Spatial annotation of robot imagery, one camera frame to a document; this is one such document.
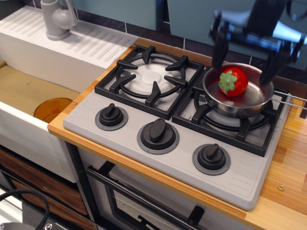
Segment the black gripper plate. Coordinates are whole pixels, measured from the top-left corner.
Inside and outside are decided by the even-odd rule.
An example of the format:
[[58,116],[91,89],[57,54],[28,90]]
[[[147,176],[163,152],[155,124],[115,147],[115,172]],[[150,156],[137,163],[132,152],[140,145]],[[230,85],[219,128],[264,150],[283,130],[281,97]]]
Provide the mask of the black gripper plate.
[[[212,66],[219,71],[228,52],[229,42],[265,52],[273,52],[265,62],[260,75],[260,85],[269,84],[285,63],[296,62],[300,49],[306,44],[306,35],[280,22],[283,12],[298,22],[306,14],[291,12],[290,0],[257,0],[249,11],[216,9],[210,36],[214,41]],[[290,50],[282,51],[290,43]]]

